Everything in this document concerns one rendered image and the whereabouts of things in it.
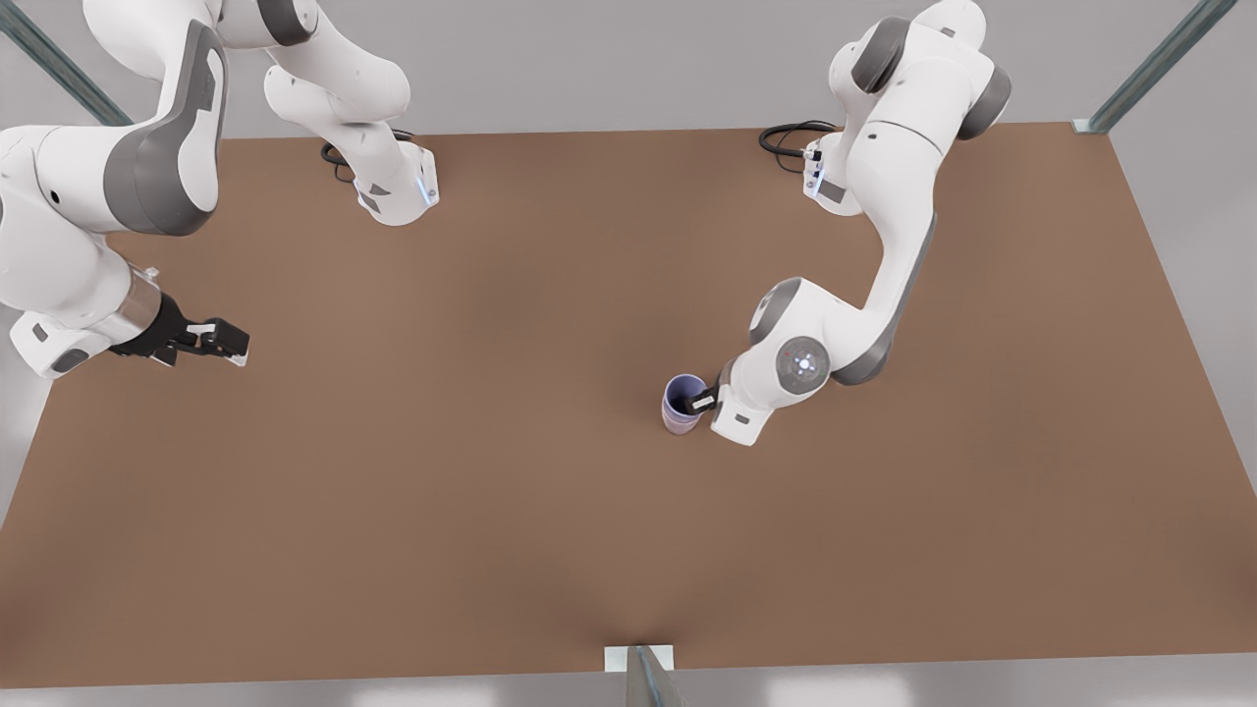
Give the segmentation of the silver frame post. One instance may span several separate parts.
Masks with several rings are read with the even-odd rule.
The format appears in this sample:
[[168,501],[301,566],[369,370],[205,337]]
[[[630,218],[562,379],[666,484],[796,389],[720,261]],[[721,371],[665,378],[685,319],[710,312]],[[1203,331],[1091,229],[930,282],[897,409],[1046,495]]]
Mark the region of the silver frame post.
[[0,31],[99,125],[122,127],[134,123],[14,0],[0,0]]
[[672,644],[606,647],[603,671],[625,673],[625,707],[688,707],[672,682]]
[[1087,118],[1071,121],[1075,135],[1107,135],[1212,30],[1238,0],[1198,0]]

